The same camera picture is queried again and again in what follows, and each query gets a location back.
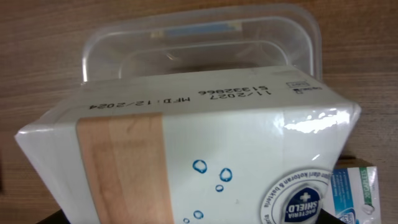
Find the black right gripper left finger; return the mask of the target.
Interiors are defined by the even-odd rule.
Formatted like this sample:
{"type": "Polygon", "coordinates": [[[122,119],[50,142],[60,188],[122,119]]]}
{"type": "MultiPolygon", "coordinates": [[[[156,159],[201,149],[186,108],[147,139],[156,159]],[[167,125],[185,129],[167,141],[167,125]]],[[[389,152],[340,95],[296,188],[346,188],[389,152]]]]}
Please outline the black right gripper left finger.
{"type": "Polygon", "coordinates": [[[36,224],[70,224],[63,210],[59,210],[36,224]]]}

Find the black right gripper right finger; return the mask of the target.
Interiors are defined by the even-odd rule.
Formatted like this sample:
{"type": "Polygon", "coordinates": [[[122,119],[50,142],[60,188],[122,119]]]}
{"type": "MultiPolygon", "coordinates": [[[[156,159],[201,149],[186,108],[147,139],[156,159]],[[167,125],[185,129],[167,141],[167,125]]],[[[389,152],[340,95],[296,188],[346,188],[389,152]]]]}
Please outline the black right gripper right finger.
{"type": "Polygon", "coordinates": [[[317,224],[346,224],[338,218],[334,217],[324,209],[320,210],[320,214],[317,218],[317,224]]]}

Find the white green caplets box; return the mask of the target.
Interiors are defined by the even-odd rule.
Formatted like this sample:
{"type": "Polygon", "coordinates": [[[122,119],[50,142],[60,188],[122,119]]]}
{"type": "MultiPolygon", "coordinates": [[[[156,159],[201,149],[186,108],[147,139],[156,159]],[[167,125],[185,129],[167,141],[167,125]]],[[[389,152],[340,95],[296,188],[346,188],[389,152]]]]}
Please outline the white green caplets box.
{"type": "Polygon", "coordinates": [[[340,159],[323,209],[343,223],[381,224],[377,167],[363,159],[340,159]]]}

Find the white plaster box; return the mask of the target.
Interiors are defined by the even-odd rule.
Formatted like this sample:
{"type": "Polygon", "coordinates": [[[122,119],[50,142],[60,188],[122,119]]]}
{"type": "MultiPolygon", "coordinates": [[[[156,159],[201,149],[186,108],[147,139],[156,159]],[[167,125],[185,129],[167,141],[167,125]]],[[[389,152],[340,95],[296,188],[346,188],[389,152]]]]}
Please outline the white plaster box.
{"type": "Polygon", "coordinates": [[[360,106],[295,67],[90,81],[15,139],[71,223],[315,223],[360,106]]]}

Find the blue VapoDrops box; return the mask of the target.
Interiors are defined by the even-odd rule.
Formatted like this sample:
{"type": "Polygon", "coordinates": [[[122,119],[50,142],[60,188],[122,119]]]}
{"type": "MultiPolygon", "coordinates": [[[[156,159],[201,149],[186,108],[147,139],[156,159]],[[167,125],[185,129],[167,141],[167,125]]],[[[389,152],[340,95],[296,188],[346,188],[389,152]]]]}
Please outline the blue VapoDrops box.
{"type": "Polygon", "coordinates": [[[151,39],[163,39],[166,37],[178,37],[188,35],[216,34],[223,32],[241,32],[242,23],[227,22],[219,24],[202,24],[186,27],[175,27],[164,30],[157,30],[150,33],[151,39]]]}

